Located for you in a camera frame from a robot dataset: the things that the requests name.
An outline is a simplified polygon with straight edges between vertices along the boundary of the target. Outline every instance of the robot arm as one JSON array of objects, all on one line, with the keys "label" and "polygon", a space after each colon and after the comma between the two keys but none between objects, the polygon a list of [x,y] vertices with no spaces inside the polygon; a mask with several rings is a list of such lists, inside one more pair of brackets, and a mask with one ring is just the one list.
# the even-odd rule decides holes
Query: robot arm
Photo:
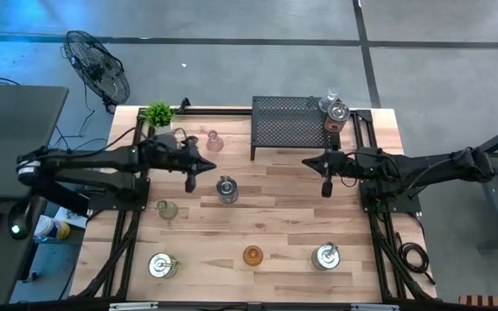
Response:
[{"label": "robot arm", "polygon": [[[150,185],[146,176],[136,176],[135,173],[148,168],[186,173],[185,190],[190,193],[195,189],[198,174],[216,168],[199,154],[196,137],[186,137],[179,144],[172,133],[111,151],[42,147],[19,156],[17,164],[16,172],[21,183],[32,187],[35,194],[81,215],[86,214],[89,200],[59,182],[104,188],[114,198],[133,202],[146,197]],[[93,168],[114,168],[117,172],[109,174]]]},{"label": "robot arm", "polygon": [[389,199],[415,187],[456,179],[487,182],[497,175],[489,156],[472,148],[420,157],[390,155],[377,148],[360,148],[347,154],[327,150],[303,160],[303,164],[324,177],[322,196],[326,198],[331,196],[333,176],[384,181],[381,193],[375,196]]}]

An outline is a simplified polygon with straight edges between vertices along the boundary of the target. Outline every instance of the small plant pot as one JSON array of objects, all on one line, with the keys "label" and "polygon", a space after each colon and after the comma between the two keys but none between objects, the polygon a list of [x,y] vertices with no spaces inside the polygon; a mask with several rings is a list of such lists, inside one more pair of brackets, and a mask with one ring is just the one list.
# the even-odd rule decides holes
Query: small plant pot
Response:
[{"label": "small plant pot", "polygon": [[160,126],[155,128],[155,135],[162,135],[172,131],[172,124]]}]

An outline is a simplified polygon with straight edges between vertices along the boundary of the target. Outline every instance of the wooden table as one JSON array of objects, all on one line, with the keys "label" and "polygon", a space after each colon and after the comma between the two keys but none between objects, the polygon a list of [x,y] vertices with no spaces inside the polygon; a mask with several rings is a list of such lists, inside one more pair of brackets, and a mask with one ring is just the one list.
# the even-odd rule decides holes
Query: wooden table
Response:
[{"label": "wooden table", "polygon": [[[138,108],[117,108],[109,141],[135,125]],[[372,114],[378,145],[388,153],[403,153],[394,111],[372,109]],[[352,126],[346,124],[342,132],[342,150],[346,152],[355,148]],[[262,148],[251,162],[251,116],[177,116],[173,127],[197,135],[201,155],[218,168],[198,175],[192,194],[183,191],[185,175],[150,171],[148,209],[142,213],[137,234],[128,300],[381,300],[370,226],[361,211],[358,187],[335,181],[332,198],[324,199],[320,175],[301,163],[323,150]],[[209,130],[217,130],[224,139],[220,153],[205,147]],[[126,136],[117,146],[131,140],[132,135]],[[216,196],[215,185],[221,175],[230,175],[238,182],[239,199],[232,205],[221,204]],[[179,206],[176,219],[165,221],[158,216],[156,203],[163,199]],[[71,294],[84,289],[109,257],[117,214],[103,212],[87,227]],[[414,219],[394,214],[393,224],[404,241],[425,246]],[[327,242],[339,245],[341,262],[333,270],[317,271],[310,254]],[[257,267],[246,265],[242,258],[243,250],[251,244],[265,254]],[[148,262],[158,252],[181,261],[173,278],[150,275]],[[122,262],[117,267],[113,291],[119,284]],[[395,295],[391,264],[386,268]],[[413,276],[428,294],[436,295],[424,275]]]}]

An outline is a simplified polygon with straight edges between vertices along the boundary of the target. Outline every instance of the concrete floor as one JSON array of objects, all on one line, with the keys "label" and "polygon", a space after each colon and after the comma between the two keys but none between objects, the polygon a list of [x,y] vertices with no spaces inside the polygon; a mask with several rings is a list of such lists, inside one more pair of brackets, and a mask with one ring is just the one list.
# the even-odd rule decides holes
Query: concrete floor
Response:
[{"label": "concrete floor", "polygon": [[[361,0],[369,40],[498,41],[498,2]],[[181,38],[358,40],[350,0],[0,0],[0,35],[92,35]],[[23,84],[67,86],[59,126],[75,135],[88,113],[84,89],[60,44],[0,42],[0,76]],[[127,105],[156,99],[194,105],[249,105],[252,95],[321,95],[340,86],[351,107],[370,107],[358,47],[107,44],[124,62]],[[382,107],[396,111],[409,156],[475,146],[498,133],[498,49],[372,48]],[[105,138],[112,116],[98,111],[77,146]],[[96,142],[89,148],[96,149]],[[498,295],[498,251],[476,245],[498,237],[495,214],[479,185],[460,181],[420,194],[439,297]],[[56,299],[77,249],[43,245],[35,269],[13,301]]]}]

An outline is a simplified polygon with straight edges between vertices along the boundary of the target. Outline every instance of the fan grille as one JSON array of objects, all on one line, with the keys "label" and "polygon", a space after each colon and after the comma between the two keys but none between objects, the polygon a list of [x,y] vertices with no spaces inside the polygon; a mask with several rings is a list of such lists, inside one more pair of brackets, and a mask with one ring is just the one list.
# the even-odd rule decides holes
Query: fan grille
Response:
[{"label": "fan grille", "polygon": [[76,73],[104,101],[123,104],[130,85],[120,61],[93,36],[84,31],[67,32],[65,53]]}]

